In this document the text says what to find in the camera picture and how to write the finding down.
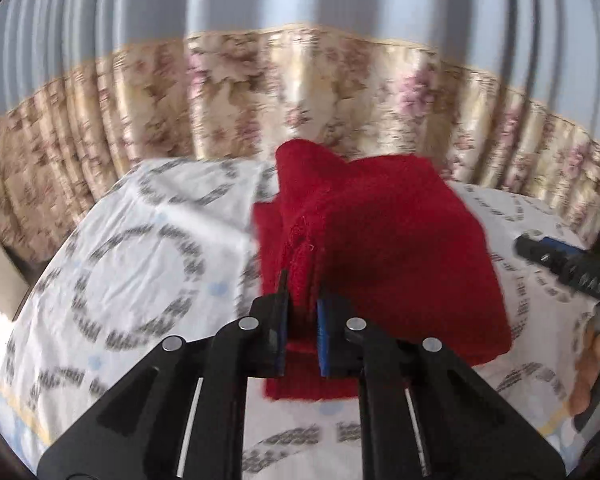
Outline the person's right hand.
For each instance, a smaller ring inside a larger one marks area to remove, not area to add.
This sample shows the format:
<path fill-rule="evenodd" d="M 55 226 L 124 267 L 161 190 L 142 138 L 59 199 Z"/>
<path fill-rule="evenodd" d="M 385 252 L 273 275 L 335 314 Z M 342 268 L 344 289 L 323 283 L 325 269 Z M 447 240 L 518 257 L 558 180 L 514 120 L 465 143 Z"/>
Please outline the person's right hand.
<path fill-rule="evenodd" d="M 569 414 L 583 413 L 590 405 L 592 389 L 600 374 L 600 333 L 591 321 L 586 326 L 583 349 L 576 364 L 576 380 L 568 401 Z"/>

